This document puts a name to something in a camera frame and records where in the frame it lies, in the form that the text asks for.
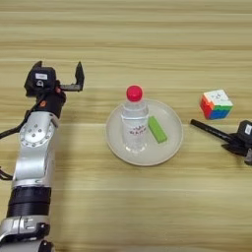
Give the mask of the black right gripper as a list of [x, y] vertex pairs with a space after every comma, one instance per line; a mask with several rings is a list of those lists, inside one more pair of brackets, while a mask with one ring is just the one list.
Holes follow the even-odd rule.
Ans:
[[[228, 143], [223, 144], [222, 147], [235, 155], [246, 157], [248, 155], [248, 151], [252, 150], [252, 141], [241, 141], [240, 143]], [[244, 162], [247, 165], [252, 165], [252, 158], [246, 158]]]

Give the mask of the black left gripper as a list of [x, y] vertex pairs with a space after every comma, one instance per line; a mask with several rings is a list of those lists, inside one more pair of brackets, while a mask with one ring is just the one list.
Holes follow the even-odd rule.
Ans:
[[[41, 66], [42, 61], [38, 61], [32, 66], [32, 69], [40, 68]], [[52, 113], [59, 118], [62, 107], [66, 102], [66, 92], [80, 92], [83, 89], [82, 85], [85, 81], [85, 75], [81, 62], [79, 62], [76, 67], [75, 77], [77, 85], [72, 84], [57, 86], [53, 91], [48, 92], [40, 98], [40, 102], [38, 103], [36, 110]]]

